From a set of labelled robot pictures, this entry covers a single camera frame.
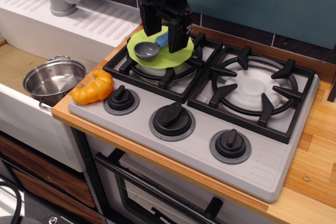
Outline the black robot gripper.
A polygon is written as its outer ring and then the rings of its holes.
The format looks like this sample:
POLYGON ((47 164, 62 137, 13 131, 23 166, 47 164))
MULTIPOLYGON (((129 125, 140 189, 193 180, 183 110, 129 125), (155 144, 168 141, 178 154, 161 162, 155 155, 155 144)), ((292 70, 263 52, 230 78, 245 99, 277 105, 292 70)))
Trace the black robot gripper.
POLYGON ((140 16, 147 36, 162 30, 161 20, 168 23, 169 52, 185 48, 192 32, 192 10, 188 0, 140 0, 140 16))

